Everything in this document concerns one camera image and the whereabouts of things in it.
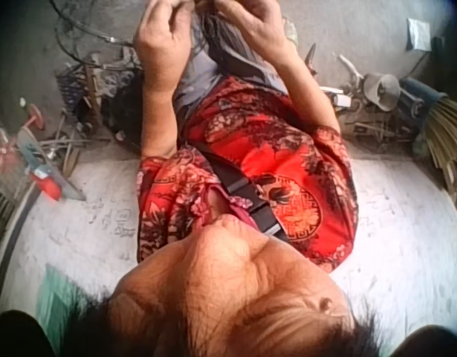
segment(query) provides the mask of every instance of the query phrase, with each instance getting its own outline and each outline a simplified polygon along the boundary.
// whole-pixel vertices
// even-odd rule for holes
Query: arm
[[[172,96],[143,88],[142,158],[169,158],[177,152],[177,121]]]
[[[331,101],[320,89],[299,55],[290,62],[273,64],[288,89],[305,129],[309,126],[330,126],[340,132]]]
[[[215,0],[215,5],[241,31],[247,44],[278,72],[304,127],[330,126],[340,131],[330,100],[286,39],[277,0]]]
[[[191,1],[148,1],[134,43],[144,70],[142,158],[177,151],[172,96],[190,56]]]

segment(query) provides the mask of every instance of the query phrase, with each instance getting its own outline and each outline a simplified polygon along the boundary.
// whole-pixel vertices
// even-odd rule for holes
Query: hand
[[[150,92],[171,97],[176,90],[192,47],[193,9],[190,0],[148,1],[134,44]]]
[[[215,6],[241,31],[247,44],[274,67],[294,55],[277,0],[215,0]]]

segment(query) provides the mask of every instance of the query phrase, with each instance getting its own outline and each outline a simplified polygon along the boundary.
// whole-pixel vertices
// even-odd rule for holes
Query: black strap
[[[259,198],[256,185],[236,165],[216,155],[203,143],[190,141],[189,144],[195,147],[210,162],[213,172],[218,176],[221,185],[230,196],[249,199],[253,203],[248,213],[261,232],[288,242],[288,236],[274,216],[269,202]]]

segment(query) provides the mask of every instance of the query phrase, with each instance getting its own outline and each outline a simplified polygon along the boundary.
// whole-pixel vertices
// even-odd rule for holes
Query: woman
[[[275,0],[215,6],[192,24],[192,2],[147,4],[140,265],[70,320],[60,354],[377,356],[372,322],[328,276],[357,226],[334,110]],[[191,28],[206,41],[192,46]],[[257,185],[267,219],[208,157]],[[269,213],[276,229],[261,229]]]

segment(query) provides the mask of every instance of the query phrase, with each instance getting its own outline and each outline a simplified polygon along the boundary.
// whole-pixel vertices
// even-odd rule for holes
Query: red object
[[[29,127],[33,124],[38,130],[45,129],[45,120],[43,119],[42,113],[35,104],[30,104],[28,106],[28,114],[30,117],[24,126]]]
[[[299,123],[288,97],[231,77],[198,107],[186,134],[241,167],[261,188],[292,246],[330,272],[350,255],[357,230],[349,158],[334,129],[306,133],[288,123]],[[139,261],[211,222],[207,192],[220,184],[195,148],[185,146],[170,159],[145,159],[138,184]],[[250,202],[226,200],[250,223],[244,209]]]
[[[30,174],[31,178],[36,182],[39,189],[44,192],[48,197],[59,201],[62,198],[62,188],[50,177],[38,178],[34,174]]]

